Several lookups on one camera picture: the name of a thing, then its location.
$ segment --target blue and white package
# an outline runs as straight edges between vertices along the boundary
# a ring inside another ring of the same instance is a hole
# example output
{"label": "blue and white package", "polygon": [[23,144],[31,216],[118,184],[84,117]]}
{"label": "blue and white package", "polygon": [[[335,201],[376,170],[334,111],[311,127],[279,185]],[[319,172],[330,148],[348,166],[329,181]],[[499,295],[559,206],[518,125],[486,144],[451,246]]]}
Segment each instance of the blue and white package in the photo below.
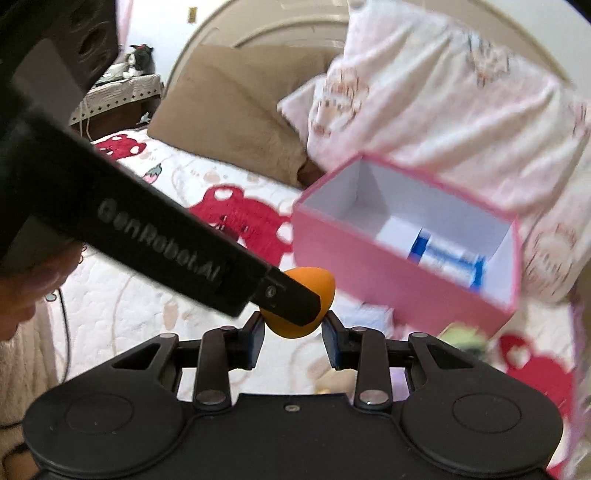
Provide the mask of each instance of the blue and white package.
{"label": "blue and white package", "polygon": [[424,268],[458,285],[479,291],[482,286],[485,257],[421,230],[408,256]]}

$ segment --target pink box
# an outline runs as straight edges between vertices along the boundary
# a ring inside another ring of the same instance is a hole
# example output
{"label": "pink box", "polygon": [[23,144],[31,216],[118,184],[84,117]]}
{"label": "pink box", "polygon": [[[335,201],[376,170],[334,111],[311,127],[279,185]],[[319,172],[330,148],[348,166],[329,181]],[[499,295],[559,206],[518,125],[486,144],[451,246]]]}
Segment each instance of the pink box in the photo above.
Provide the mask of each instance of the pink box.
{"label": "pink box", "polygon": [[[338,289],[417,330],[462,322],[493,335],[517,308],[516,218],[425,172],[359,154],[304,192],[291,223],[297,265],[331,271]],[[486,257],[479,292],[408,260],[421,229]]]}

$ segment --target light switch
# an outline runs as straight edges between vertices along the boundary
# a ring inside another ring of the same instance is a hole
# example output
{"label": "light switch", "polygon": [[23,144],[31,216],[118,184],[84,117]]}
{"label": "light switch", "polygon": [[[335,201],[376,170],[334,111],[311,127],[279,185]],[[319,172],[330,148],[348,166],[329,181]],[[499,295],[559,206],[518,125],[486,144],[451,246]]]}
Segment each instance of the light switch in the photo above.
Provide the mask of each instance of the light switch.
{"label": "light switch", "polygon": [[187,23],[195,23],[197,21],[197,7],[189,7],[189,17]]}

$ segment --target orange beauty blender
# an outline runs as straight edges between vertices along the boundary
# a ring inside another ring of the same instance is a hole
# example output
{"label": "orange beauty blender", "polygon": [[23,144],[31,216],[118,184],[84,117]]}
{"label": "orange beauty blender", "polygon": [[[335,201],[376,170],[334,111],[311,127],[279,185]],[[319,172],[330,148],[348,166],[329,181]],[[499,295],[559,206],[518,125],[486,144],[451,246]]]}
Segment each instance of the orange beauty blender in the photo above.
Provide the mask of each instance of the orange beauty blender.
{"label": "orange beauty blender", "polygon": [[261,309],[261,314],[267,326],[277,335],[283,338],[301,338],[316,330],[320,322],[322,322],[324,315],[326,315],[326,312],[329,311],[335,299],[335,278],[329,271],[316,267],[292,268],[286,271],[285,274],[320,297],[320,313],[313,322],[303,327],[294,325],[274,313],[263,309]]}

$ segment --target black cable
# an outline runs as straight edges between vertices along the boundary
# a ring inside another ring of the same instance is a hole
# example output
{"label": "black cable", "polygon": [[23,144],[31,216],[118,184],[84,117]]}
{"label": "black cable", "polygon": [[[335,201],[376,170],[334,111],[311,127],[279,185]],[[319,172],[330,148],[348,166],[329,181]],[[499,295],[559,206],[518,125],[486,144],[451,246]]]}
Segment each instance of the black cable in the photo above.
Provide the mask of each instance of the black cable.
{"label": "black cable", "polygon": [[[70,339],[70,324],[68,323],[68,315],[66,313],[66,302],[64,301],[64,295],[61,292],[61,288],[57,289],[57,295],[60,298],[61,315],[64,320],[64,333],[66,335],[66,367],[61,378],[61,383],[64,383],[70,374],[70,364],[72,362],[72,341]],[[6,425],[0,425],[0,432],[16,428],[21,423],[22,419],[13,423],[8,423]]]}

